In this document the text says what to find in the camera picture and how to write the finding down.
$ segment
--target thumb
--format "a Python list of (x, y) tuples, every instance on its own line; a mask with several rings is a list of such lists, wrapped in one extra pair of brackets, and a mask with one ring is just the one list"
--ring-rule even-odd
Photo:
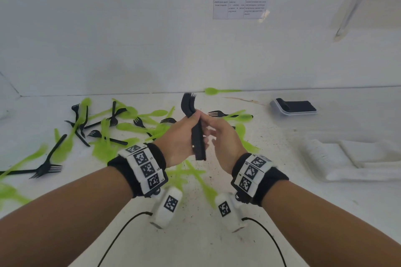
[(190, 118), (188, 118), (186, 122), (187, 125), (191, 128), (194, 127), (198, 123), (200, 117), (201, 117), (201, 112), (199, 110), (196, 110), (196, 112), (193, 113)]

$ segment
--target white table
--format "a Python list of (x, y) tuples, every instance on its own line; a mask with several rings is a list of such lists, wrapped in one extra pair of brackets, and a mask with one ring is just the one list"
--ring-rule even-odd
[[(195, 106), (204, 112), (222, 110), (230, 113), (246, 109), (247, 113), (254, 115), (254, 119), (245, 124), (245, 139), (260, 147), (261, 152), (271, 158), (291, 181), (358, 216), (401, 243), (401, 183), (318, 181), (305, 168), (297, 149), (292, 146), (291, 140), (296, 138), (297, 133), (294, 130), (298, 129), (278, 127), (265, 106), (273, 97), (282, 97), (284, 100), (308, 99), (325, 111), (332, 108), (347, 113), (360, 123), (360, 127), (372, 128), (371, 131), (394, 132), (400, 130), (395, 116), (399, 104), (398, 101), (394, 102), (395, 97), (401, 97), (400, 94), (401, 87), (242, 92), (217, 96), (199, 93)], [(134, 106), (140, 113), (156, 109), (169, 110), (176, 106), (173, 117), (183, 117), (180, 110), (182, 94), (179, 93), (93, 96), (91, 113), (110, 108), (112, 97)], [(0, 134), (3, 136), (0, 139), (0, 147), (7, 150), (31, 135), (63, 126), (63, 120), (74, 118), (71, 106), (82, 99), (82, 96), (18, 99), (13, 104), (10, 118), (0, 121)], [(383, 109), (379, 109), (381, 112), (365, 110), (374, 109), (374, 106), (378, 105), (393, 109), (391, 112), (382, 112)], [(113, 130), (112, 137), (119, 138), (120, 133)], [(28, 182), (25, 177), (26, 182), (23, 182), (19, 189), (35, 198), (101, 167), (103, 165), (91, 157), (91, 148), (84, 147), (76, 138), (73, 152), (64, 163), (63, 172), (53, 174), (52, 177), (43, 177), (40, 181)], [(231, 177), (218, 166), (213, 147), (207, 151), (207, 161), (199, 163), (196, 168), (207, 171), (207, 174), (203, 175), (205, 182), (218, 192), (233, 191), (230, 186)], [(96, 266), (126, 221), (138, 212), (151, 209), (152, 206), (152, 199), (134, 199), (129, 202), (72, 266)], [(259, 220), (274, 235), (288, 266), (306, 266), (261, 208), (245, 205), (243, 211), (245, 216)], [(151, 249), (155, 247), (158, 249), (158, 255), (151, 254)], [(102, 267), (132, 265), (282, 266), (282, 261), (274, 243), (258, 225), (250, 223), (237, 233), (229, 233), (221, 224), (219, 212), (207, 204), (199, 184), (190, 178), (189, 183), (184, 186), (184, 199), (171, 226), (166, 230), (157, 230), (148, 223), (147, 216), (138, 217), (120, 235), (103, 261)]]

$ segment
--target wristband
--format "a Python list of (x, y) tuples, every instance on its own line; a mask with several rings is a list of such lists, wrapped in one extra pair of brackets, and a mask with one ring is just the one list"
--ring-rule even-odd
[(238, 159), (232, 176), (231, 185), (238, 191), (237, 199), (258, 206), (261, 206), (264, 196), (277, 181), (288, 180), (270, 159), (251, 153), (245, 153)]
[(160, 149), (152, 143), (144, 146), (131, 146), (120, 150), (118, 156), (108, 162), (127, 180), (133, 198), (150, 197), (168, 181), (166, 160)]

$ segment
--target wire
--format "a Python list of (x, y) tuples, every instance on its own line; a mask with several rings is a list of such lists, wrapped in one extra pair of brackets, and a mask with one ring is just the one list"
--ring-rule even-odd
[(283, 260), (284, 267), (287, 267), (286, 261), (284, 260), (283, 254), (281, 253), (281, 250), (280, 250), (280, 247), (278, 247), (278, 244), (276, 243), (273, 235), (271, 235), (271, 233), (261, 223), (259, 223), (257, 220), (251, 219), (250, 217), (244, 217), (244, 218), (242, 218), (242, 220), (252, 220), (255, 223), (257, 223), (260, 227), (262, 227), (268, 233), (268, 235), (272, 238), (273, 242), (275, 243), (275, 245), (276, 245), (276, 247), (278, 249), (278, 252), (280, 252), (281, 259)]
[(110, 246), (107, 248), (106, 252), (103, 254), (102, 259), (100, 260), (98, 267), (100, 266), (100, 264), (103, 262), (104, 258), (106, 257), (107, 252), (109, 252), (110, 248), (113, 246), (114, 242), (116, 241), (116, 239), (118, 238), (118, 236), (121, 234), (121, 232), (123, 232), (123, 230), (125, 229), (125, 227), (127, 227), (127, 225), (136, 217), (142, 215), (142, 214), (147, 214), (147, 215), (152, 215), (153, 213), (148, 212), (148, 211), (144, 211), (141, 213), (138, 213), (137, 215), (133, 216), (132, 218), (130, 218), (128, 220), (128, 222), (126, 222), (126, 224), (124, 225), (124, 227), (121, 228), (120, 232), (117, 234), (117, 236), (113, 239), (112, 243), (110, 244)]

